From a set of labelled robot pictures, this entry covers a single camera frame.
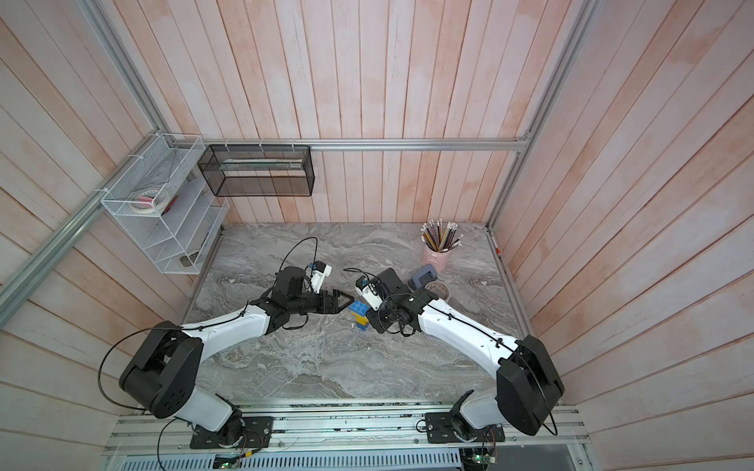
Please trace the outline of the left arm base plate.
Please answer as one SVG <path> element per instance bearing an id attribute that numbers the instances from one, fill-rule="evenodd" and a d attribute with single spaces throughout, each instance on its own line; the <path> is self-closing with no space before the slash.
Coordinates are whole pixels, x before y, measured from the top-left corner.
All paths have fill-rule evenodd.
<path id="1" fill-rule="evenodd" d="M 269 446 L 272 416 L 232 416 L 217 432 L 194 427 L 190 449 L 264 449 Z"/>

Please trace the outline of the light blue long lego brick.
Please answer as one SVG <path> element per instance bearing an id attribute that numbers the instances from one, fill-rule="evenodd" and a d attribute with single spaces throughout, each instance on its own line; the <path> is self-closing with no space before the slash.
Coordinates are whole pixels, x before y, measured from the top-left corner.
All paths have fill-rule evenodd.
<path id="1" fill-rule="evenodd" d="M 353 315 L 357 317 L 367 317 L 367 313 L 371 310 L 371 307 L 361 301 L 355 300 L 350 306 L 349 310 Z"/>

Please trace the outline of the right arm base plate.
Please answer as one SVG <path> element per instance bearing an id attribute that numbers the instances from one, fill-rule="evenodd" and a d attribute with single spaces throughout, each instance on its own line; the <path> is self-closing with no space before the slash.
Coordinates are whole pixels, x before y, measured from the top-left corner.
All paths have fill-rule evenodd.
<path id="1" fill-rule="evenodd" d="M 430 444 L 504 443 L 506 436 L 500 424 L 474 429 L 457 413 L 428 412 L 423 417 L 427 441 Z"/>

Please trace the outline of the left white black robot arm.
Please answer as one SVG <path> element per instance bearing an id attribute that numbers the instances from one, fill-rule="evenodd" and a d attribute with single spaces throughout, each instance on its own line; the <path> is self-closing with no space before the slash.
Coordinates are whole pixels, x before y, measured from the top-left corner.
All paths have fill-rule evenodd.
<path id="1" fill-rule="evenodd" d="M 219 447 L 241 445 L 247 431 L 241 410 L 200 388 L 201 363 L 214 354 L 283 328 L 294 315 L 335 315 L 353 296 L 324 290 L 331 267 L 316 261 L 312 274 L 294 266 L 281 269 L 271 288 L 242 308 L 208 321 L 176 325 L 164 321 L 150 329 L 119 379 L 120 389 L 159 419 L 190 423 Z"/>

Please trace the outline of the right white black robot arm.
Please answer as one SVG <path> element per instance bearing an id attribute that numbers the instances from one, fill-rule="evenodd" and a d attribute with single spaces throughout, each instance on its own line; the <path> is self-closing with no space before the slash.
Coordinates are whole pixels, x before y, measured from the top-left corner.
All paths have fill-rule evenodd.
<path id="1" fill-rule="evenodd" d="M 361 276 L 355 289 L 369 306 L 367 319 L 378 333 L 397 325 L 407 337 L 421 332 L 440 339 L 495 379 L 491 389 L 465 392 L 450 411 L 427 415 L 430 442 L 483 440 L 504 423 L 534 436 L 552 417 L 565 386 L 536 337 L 519 340 L 498 333 L 461 314 L 434 292 L 414 290 L 393 269 Z"/>

